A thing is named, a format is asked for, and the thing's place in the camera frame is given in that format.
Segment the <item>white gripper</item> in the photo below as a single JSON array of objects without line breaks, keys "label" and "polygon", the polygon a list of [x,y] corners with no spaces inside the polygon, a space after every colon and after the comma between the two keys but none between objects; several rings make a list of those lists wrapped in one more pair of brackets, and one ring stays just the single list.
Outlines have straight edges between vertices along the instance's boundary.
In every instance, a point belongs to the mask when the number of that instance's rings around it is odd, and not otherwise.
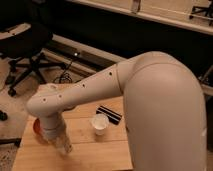
[{"label": "white gripper", "polygon": [[61,115],[52,115],[41,119],[41,131],[45,140],[55,140],[66,130],[66,124]]}]

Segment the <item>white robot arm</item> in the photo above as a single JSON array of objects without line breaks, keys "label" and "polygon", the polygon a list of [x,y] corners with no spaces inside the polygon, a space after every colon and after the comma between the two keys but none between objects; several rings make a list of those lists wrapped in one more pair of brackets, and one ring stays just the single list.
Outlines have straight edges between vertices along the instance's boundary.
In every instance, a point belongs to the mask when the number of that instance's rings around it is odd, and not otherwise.
[{"label": "white robot arm", "polygon": [[62,90],[47,84],[27,110],[40,119],[43,136],[54,139],[65,128],[64,109],[119,96],[134,171],[207,171],[203,90],[167,53],[142,53]]}]

